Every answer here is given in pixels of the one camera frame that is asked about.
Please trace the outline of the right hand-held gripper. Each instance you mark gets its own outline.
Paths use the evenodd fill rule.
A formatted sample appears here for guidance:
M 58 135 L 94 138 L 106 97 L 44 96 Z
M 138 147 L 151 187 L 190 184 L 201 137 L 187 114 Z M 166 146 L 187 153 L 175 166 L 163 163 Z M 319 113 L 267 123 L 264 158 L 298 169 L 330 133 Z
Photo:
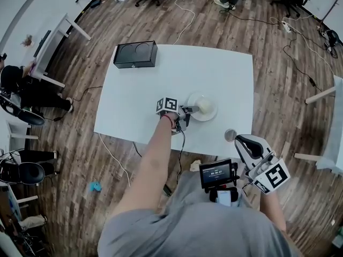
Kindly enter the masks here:
M 236 150 L 248 168 L 245 176 L 264 194 L 277 190 L 290 179 L 289 171 L 282 158 L 275 152 L 264 138 L 252 134 L 237 135 L 234 141 Z M 258 163 L 258 157 L 264 157 Z

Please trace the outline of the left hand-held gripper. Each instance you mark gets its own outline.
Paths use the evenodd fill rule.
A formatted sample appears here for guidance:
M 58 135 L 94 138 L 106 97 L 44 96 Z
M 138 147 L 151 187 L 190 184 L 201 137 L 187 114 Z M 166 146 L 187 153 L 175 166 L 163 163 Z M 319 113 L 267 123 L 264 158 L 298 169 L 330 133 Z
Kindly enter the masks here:
M 190 121 L 191 112 L 198 112 L 200 108 L 198 106 L 188 106 L 179 105 L 177 99 L 171 97 L 163 97 L 156 103 L 156 114 L 160 117 L 164 115 L 173 114 L 174 119 L 171 120 L 171 133 L 176 135 L 178 133 L 184 132 Z

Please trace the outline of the white food piece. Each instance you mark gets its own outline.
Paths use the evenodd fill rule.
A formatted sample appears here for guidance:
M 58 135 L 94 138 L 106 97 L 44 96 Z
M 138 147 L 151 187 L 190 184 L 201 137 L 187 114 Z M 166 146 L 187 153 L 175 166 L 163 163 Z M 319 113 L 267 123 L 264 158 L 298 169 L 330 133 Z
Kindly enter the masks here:
M 199 111 L 203 115 L 211 114 L 212 111 L 214 110 L 214 105 L 212 101 L 203 96 L 197 99 L 196 106 L 199 107 Z

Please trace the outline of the white round plate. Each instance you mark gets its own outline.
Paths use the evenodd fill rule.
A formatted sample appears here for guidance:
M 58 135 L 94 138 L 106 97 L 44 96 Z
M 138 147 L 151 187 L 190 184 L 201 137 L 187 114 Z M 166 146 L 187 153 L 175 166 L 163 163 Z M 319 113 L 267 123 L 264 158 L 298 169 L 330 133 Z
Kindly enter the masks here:
M 208 95 L 204 95 L 202 92 L 194 92 L 192 93 L 188 100 L 187 100 L 187 106 L 196 106 L 196 101 L 198 98 L 200 97 L 206 97 L 208 99 L 210 99 L 214 105 L 214 110 L 212 111 L 211 114 L 207 114 L 207 115 L 203 115 L 200 111 L 198 112 L 193 112 L 191 113 L 191 116 L 195 119 L 195 120 L 198 120 L 198 121 L 201 121 L 201 122 L 206 122 L 206 121 L 209 121 L 211 119 L 213 119 L 217 112 L 218 112 L 218 108 L 217 108 L 217 104 L 215 103 L 214 99 L 212 99 L 211 97 L 209 97 Z

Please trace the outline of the person's right forearm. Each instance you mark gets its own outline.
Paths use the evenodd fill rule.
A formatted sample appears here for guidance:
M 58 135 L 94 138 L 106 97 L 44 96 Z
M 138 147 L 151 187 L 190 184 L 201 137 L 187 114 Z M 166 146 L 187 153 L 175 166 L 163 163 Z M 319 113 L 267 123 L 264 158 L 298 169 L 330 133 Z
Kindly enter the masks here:
M 280 231 L 286 232 L 286 220 L 276 191 L 270 194 L 261 194 L 260 211 L 264 213 Z

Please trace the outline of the person's left forearm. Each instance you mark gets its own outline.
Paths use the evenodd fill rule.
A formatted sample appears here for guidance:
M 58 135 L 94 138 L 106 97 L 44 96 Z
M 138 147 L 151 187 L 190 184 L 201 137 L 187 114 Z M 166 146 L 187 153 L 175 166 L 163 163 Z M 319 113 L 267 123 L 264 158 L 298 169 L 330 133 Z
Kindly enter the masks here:
M 146 152 L 140 160 L 135 183 L 165 183 L 168 176 L 168 163 L 171 151 L 173 114 L 160 118 L 156 129 L 147 145 Z

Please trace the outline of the white rectangular table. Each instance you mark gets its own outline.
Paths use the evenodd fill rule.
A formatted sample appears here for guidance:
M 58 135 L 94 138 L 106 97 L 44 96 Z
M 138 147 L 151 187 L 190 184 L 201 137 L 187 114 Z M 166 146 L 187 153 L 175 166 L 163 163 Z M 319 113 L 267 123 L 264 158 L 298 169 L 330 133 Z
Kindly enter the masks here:
M 227 129 L 250 134 L 253 118 L 253 58 L 230 50 L 158 45 L 155 67 L 118 69 L 109 64 L 96 113 L 94 131 L 146 144 L 159 116 L 163 97 L 186 104 L 194 92 L 214 99 L 218 112 L 208 122 L 192 119 L 187 130 L 172 137 L 174 150 L 238 157 Z

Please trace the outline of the round grey table grommet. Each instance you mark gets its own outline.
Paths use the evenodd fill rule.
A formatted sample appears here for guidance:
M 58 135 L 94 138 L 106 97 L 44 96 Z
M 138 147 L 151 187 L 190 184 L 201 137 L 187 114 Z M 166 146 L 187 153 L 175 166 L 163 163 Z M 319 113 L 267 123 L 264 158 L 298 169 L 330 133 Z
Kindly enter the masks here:
M 235 138 L 237 136 L 237 132 L 230 128 L 225 131 L 224 137 L 227 142 L 234 142 Z

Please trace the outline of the small black chest screen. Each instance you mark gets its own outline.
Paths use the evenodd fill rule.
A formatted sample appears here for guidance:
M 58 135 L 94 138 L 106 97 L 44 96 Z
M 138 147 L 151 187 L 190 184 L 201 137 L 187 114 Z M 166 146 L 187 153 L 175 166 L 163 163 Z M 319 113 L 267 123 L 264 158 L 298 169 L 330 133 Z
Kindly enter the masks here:
M 231 159 L 219 160 L 199 166 L 202 189 L 216 187 L 228 183 L 232 178 Z

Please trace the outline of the black box with round recesses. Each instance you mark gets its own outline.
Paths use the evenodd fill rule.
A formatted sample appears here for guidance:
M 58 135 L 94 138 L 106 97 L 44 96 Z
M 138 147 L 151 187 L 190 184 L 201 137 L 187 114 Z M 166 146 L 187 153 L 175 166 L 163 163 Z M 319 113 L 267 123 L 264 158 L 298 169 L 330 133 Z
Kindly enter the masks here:
M 157 51 L 155 41 L 119 44 L 113 64 L 118 69 L 155 67 Z

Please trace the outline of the person's grey shirt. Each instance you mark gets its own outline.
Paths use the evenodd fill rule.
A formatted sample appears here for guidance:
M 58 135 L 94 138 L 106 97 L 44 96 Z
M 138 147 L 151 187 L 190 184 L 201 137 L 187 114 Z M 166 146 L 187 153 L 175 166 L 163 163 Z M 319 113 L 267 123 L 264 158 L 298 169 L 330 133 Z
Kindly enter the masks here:
M 209 200 L 197 172 L 182 173 L 165 211 L 127 211 L 106 223 L 99 257 L 299 257 L 261 212 Z

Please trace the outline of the white desk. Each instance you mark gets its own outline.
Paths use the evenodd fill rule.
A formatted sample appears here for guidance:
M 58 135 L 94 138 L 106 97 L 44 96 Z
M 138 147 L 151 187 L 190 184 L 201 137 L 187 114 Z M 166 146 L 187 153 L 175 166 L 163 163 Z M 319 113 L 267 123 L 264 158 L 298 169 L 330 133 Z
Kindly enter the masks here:
M 33 55 L 28 55 L 29 60 L 34 61 L 34 66 L 30 72 L 32 77 L 35 77 L 39 80 L 45 80 L 51 84 L 54 84 L 58 87 L 65 88 L 65 84 L 54 80 L 48 77 L 48 72 L 46 68 L 57 49 L 58 45 L 63 39 L 69 37 L 67 33 L 68 28 L 74 28 L 78 33 L 80 33 L 87 41 L 90 41 L 92 38 L 88 35 L 67 13 L 60 14 L 58 17 L 53 17 L 49 19 L 46 23 L 42 25 L 38 33 L 38 41 L 44 37 L 45 33 L 48 30 L 51 30 L 49 37 L 41 48 L 37 58 L 34 58 Z

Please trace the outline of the brown coat stand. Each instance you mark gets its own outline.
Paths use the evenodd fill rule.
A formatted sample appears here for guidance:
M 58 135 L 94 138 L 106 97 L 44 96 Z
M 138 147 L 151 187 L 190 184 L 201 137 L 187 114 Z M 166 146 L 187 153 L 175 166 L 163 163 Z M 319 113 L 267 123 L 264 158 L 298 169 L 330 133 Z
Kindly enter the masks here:
M 333 8 L 338 5 L 338 1 L 339 0 L 335 0 L 334 3 L 332 4 L 332 6 L 330 7 L 330 9 L 328 10 L 328 12 L 325 14 L 325 16 L 321 19 L 319 25 L 321 26 L 324 23 L 324 20 L 327 18 L 327 16 L 331 13 L 331 11 L 333 10 Z

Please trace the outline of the black monitor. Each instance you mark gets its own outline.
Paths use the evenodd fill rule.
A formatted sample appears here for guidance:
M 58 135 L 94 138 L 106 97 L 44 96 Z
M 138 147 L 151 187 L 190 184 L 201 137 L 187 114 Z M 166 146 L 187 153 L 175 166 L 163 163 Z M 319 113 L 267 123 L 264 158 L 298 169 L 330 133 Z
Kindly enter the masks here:
M 44 37 L 40 40 L 39 45 L 38 45 L 38 47 L 37 47 L 37 49 L 36 49 L 36 51 L 35 51 L 35 53 L 33 55 L 34 58 L 37 58 L 37 55 L 39 54 L 41 48 L 43 47 L 43 45 L 46 42 L 47 38 L 49 37 L 50 33 L 51 33 L 51 30 L 48 30 L 45 33 Z

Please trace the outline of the black chest mount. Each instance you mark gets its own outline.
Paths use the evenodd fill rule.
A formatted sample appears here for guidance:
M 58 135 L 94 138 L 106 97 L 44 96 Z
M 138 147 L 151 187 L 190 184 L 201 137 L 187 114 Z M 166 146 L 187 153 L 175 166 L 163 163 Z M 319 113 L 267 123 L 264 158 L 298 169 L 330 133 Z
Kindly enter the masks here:
M 238 200 L 238 190 L 235 186 L 219 185 L 216 187 L 205 188 L 205 193 L 209 194 L 211 202 L 231 207 Z

